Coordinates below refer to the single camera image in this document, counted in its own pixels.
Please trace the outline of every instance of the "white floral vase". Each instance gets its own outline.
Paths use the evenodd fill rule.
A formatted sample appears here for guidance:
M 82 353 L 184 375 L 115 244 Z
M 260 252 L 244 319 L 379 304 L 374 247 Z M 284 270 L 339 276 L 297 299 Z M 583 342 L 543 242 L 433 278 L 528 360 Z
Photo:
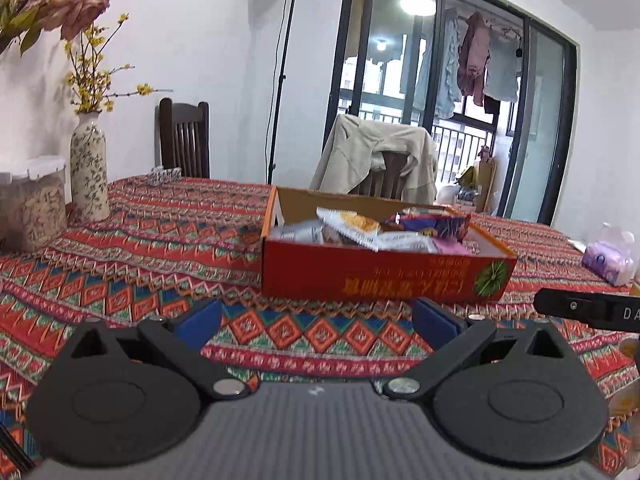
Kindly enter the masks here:
M 71 198 L 74 219 L 99 222 L 109 217 L 107 191 L 107 144 L 96 123 L 98 112 L 79 114 L 71 136 Z

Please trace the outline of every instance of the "white container lid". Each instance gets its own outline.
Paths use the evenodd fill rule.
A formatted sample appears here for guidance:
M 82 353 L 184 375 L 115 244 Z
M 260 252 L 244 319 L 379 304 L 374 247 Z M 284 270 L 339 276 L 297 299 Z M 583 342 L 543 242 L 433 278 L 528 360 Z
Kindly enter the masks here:
M 64 169 L 65 159 L 62 156 L 39 156 L 11 167 L 0 167 L 0 186 L 8 186 L 16 180 L 39 180 Z

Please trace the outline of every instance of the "table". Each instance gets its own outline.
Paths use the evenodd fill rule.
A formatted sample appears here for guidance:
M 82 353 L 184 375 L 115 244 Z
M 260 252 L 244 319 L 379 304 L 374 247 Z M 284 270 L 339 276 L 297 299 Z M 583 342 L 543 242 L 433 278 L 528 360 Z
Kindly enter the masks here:
M 261 296 L 260 229 L 269 187 L 191 178 L 149 187 L 133 177 L 109 190 L 107 221 L 71 225 L 37 254 L 0 253 L 0 421 L 35 460 L 25 406 L 85 317 L 124 327 L 153 314 L 178 316 L 200 298 L 222 298 L 223 326 L 202 352 L 251 385 L 388 378 L 430 353 L 406 303 Z M 518 264 L 499 303 L 448 306 L 460 316 L 482 313 L 501 327 L 519 328 L 537 316 L 532 301 L 542 286 L 621 291 L 583 268 L 566 237 L 547 226 L 484 216 L 474 222 L 515 251 Z M 622 333 L 553 322 L 606 395 L 638 378 L 617 349 Z M 594 462 L 615 474 L 628 443 L 626 417 L 612 418 Z M 0 457 L 0 476 L 15 475 Z

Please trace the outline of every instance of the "gray ribbed surface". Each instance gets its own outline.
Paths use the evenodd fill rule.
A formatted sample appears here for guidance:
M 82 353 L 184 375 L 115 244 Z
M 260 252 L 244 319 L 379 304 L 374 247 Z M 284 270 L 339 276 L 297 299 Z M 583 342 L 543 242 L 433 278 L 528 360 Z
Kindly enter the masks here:
M 180 446 L 149 462 L 80 470 L 44 462 L 29 480 L 605 480 L 580 463 L 549 471 L 489 466 L 444 442 L 414 404 L 369 384 L 263 384 L 214 405 Z

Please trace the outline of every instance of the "floor lamp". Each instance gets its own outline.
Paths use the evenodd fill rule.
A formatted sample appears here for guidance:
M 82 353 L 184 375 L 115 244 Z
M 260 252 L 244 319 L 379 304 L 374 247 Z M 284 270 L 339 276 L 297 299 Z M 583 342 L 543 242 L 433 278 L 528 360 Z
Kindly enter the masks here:
M 291 22 L 293 20 L 293 8 L 296 5 L 296 0 L 291 0 L 291 6 L 289 7 L 289 21 L 287 23 L 287 33 L 284 38 L 284 50 L 282 51 L 282 65 L 280 66 L 280 78 L 278 79 L 278 94 L 276 97 L 276 108 L 273 114 L 273 133 L 271 134 L 271 156 L 269 157 L 269 173 L 267 177 L 267 184 L 271 184 L 273 181 L 273 170 L 276 165 L 273 158 L 276 153 L 276 134 L 278 133 L 278 118 L 280 117 L 280 102 L 282 100 L 282 85 L 287 78 L 284 75 L 284 66 L 287 61 L 287 49 L 289 48 L 289 35 L 291 33 Z

